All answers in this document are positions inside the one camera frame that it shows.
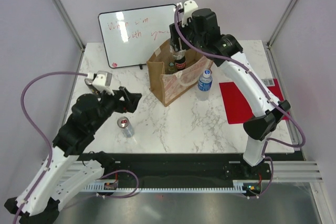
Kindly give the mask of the white dry-erase board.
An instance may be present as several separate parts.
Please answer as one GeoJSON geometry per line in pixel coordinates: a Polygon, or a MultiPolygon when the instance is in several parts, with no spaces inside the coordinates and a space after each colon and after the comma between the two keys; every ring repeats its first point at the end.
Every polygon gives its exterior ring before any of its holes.
{"type": "Polygon", "coordinates": [[[98,15],[100,32],[112,69],[146,64],[154,51],[170,39],[176,5],[104,12],[98,15]]]}

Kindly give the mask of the silver beverage can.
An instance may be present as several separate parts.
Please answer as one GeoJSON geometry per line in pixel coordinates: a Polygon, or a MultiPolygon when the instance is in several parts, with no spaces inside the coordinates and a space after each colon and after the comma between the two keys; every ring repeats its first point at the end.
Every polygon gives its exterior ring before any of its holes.
{"type": "Polygon", "coordinates": [[[126,116],[118,118],[117,126],[121,129],[125,137],[130,138],[134,135],[134,128],[126,116]]]}

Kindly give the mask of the Coca-Cola glass bottle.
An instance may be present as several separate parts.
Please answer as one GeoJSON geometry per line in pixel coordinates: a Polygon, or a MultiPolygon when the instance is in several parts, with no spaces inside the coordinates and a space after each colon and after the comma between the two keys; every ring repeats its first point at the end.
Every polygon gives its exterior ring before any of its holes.
{"type": "Polygon", "coordinates": [[[175,55],[174,63],[177,71],[184,70],[186,68],[186,58],[185,55],[175,55]]]}

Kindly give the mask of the brown canvas tote bag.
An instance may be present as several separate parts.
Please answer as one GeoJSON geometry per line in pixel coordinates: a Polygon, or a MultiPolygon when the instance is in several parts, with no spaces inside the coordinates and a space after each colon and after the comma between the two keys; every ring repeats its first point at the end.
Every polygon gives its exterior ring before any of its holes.
{"type": "Polygon", "coordinates": [[[149,72],[150,90],[164,105],[169,106],[198,83],[204,70],[210,69],[213,61],[193,49],[185,53],[186,68],[173,74],[168,73],[168,64],[173,57],[170,41],[166,40],[146,62],[149,72]]]}

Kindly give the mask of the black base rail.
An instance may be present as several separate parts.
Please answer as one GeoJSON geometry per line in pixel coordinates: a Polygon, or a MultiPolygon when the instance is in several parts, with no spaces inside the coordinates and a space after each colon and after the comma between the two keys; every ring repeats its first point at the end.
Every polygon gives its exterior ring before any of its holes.
{"type": "Polygon", "coordinates": [[[262,181],[271,178],[266,162],[249,166],[241,154],[107,154],[108,172],[118,180],[146,185],[223,186],[234,180],[262,181]]]}

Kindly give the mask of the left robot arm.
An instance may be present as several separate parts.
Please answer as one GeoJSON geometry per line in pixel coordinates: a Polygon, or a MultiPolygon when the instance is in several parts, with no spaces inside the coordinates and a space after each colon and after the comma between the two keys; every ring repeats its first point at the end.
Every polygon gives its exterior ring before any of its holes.
{"type": "Polygon", "coordinates": [[[79,172],[60,182],[105,121],[114,112],[135,112],[141,98],[140,93],[131,93],[125,87],[111,93],[102,91],[99,96],[81,95],[33,181],[19,196],[5,202],[5,208],[15,216],[13,222],[54,223],[64,206],[85,186],[100,178],[111,178],[115,173],[114,160],[101,151],[93,154],[79,172]]]}

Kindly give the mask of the clear soda water bottle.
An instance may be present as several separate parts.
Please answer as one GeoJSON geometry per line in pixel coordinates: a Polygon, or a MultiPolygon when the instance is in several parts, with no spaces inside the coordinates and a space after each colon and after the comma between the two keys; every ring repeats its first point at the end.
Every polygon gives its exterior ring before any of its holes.
{"type": "Polygon", "coordinates": [[[180,61],[185,59],[186,50],[176,50],[172,45],[170,45],[170,53],[174,61],[180,61]]]}

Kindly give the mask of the black and yellow can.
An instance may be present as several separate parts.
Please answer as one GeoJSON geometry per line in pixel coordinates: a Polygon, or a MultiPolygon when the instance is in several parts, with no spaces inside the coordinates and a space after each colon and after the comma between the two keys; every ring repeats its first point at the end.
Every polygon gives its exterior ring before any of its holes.
{"type": "Polygon", "coordinates": [[[96,97],[99,97],[100,93],[99,91],[93,86],[92,80],[85,78],[85,84],[89,88],[90,92],[95,95],[96,97]]]}

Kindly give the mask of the blue-label water bottle near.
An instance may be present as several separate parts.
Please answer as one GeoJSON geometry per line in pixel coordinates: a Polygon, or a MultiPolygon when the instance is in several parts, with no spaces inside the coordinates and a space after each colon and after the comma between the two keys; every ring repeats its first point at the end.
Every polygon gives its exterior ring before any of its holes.
{"type": "Polygon", "coordinates": [[[203,71],[198,79],[196,96],[200,101],[206,101],[212,86],[213,77],[209,69],[203,71]]]}

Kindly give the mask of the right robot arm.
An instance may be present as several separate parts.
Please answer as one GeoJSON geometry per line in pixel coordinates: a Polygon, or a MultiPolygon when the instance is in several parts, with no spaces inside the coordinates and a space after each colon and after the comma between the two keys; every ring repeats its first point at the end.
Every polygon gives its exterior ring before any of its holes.
{"type": "Polygon", "coordinates": [[[187,13],[178,6],[170,25],[170,45],[174,53],[193,49],[213,60],[237,86],[248,102],[253,116],[243,123],[248,135],[241,174],[248,179],[259,173],[258,164],[265,157],[266,138],[276,129],[290,109],[280,101],[255,74],[243,47],[230,34],[222,34],[216,14],[209,8],[187,13]]]}

